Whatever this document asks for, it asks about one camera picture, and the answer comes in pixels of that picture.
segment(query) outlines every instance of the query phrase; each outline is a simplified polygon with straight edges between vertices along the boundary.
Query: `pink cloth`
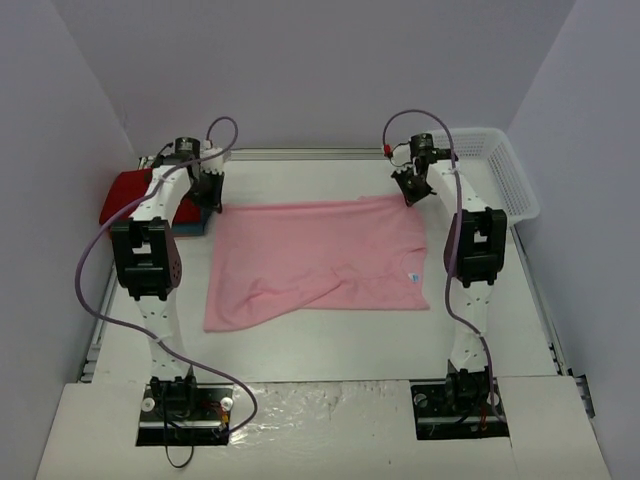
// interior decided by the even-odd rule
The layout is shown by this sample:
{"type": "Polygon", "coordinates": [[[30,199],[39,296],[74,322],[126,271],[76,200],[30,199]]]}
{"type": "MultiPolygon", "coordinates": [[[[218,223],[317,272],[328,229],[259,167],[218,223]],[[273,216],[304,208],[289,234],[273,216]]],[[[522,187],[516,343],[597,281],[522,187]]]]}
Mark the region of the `pink cloth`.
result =
{"type": "Polygon", "coordinates": [[[225,205],[216,217],[205,331],[299,308],[423,310],[422,216],[401,195],[225,205]]]}

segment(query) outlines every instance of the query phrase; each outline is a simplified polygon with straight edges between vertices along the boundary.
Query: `pink towel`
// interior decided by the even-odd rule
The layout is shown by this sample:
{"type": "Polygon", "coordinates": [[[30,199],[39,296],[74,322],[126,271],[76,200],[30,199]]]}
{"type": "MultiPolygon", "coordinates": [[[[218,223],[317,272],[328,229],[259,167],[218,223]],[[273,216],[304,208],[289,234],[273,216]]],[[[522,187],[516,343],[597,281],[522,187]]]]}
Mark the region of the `pink towel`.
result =
{"type": "Polygon", "coordinates": [[[216,217],[205,331],[299,308],[423,310],[421,215],[401,195],[226,205],[216,217]]]}

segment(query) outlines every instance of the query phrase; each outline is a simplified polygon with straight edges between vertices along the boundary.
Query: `table surface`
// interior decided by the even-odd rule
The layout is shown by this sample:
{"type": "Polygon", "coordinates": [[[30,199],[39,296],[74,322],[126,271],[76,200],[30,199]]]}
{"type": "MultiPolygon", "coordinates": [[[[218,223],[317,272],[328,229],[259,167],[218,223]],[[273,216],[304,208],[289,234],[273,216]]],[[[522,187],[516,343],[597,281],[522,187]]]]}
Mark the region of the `table surface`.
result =
{"type": "MultiPolygon", "coordinates": [[[[451,441],[416,440],[406,381],[254,384],[254,422],[181,471],[162,447],[135,447],[143,388],[67,385],[38,480],[610,478],[570,377],[501,379],[510,438],[451,441]]],[[[234,400],[232,422],[250,411],[238,389],[234,400]]]]}
{"type": "MultiPolygon", "coordinates": [[[[478,194],[500,205],[486,164],[462,159],[478,194]]],[[[398,193],[385,160],[236,161],[227,164],[224,203],[348,200],[398,193]]],[[[211,271],[215,216],[200,238],[178,239],[183,280],[178,314],[187,354],[249,382],[399,380],[441,378],[453,345],[454,322],[444,308],[442,251],[450,226],[435,196],[416,208],[425,218],[427,258],[423,292],[429,311],[298,310],[259,326],[229,333],[202,328],[211,271]]],[[[133,300],[117,287],[110,314],[141,324],[133,300]]],[[[496,376],[556,373],[511,233],[505,266],[489,308],[487,339],[496,376]]],[[[108,326],[94,382],[147,381],[147,340],[108,326]]],[[[196,372],[201,381],[217,381],[196,372]]]]}

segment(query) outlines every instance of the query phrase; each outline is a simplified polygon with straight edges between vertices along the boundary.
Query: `wall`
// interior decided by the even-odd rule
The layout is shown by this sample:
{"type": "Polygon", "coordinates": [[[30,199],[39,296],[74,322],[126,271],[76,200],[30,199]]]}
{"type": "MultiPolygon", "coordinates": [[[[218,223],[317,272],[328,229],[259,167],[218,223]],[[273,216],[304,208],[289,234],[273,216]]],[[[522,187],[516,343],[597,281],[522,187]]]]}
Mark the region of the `wall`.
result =
{"type": "Polygon", "coordinates": [[[390,114],[418,106],[506,129],[574,0],[54,3],[152,154],[220,114],[242,146],[378,145],[390,114]]]}
{"type": "Polygon", "coordinates": [[[578,0],[508,134],[541,203],[519,229],[615,478],[637,478],[640,3],[578,0]]]}
{"type": "MultiPolygon", "coordinates": [[[[93,322],[73,292],[115,173],[134,165],[128,140],[48,1],[0,2],[0,446],[2,478],[32,478],[65,382],[93,322]]],[[[88,265],[99,304],[107,243],[88,265]]]]}

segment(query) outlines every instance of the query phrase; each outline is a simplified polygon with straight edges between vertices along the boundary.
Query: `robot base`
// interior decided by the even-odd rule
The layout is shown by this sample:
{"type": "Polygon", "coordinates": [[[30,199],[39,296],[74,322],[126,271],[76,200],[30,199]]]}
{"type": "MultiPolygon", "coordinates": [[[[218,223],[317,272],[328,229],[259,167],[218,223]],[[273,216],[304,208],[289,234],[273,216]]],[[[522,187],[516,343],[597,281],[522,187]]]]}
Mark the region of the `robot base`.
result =
{"type": "Polygon", "coordinates": [[[199,385],[193,390],[192,410],[180,414],[163,409],[147,387],[136,446],[227,445],[232,395],[231,388],[199,385]]]}
{"type": "MultiPolygon", "coordinates": [[[[497,385],[495,392],[499,398],[497,385]]],[[[452,401],[449,381],[416,381],[411,382],[411,398],[418,440],[509,436],[508,425],[493,415],[485,391],[480,396],[452,401]]],[[[496,409],[504,417],[501,403],[496,409]]]]}

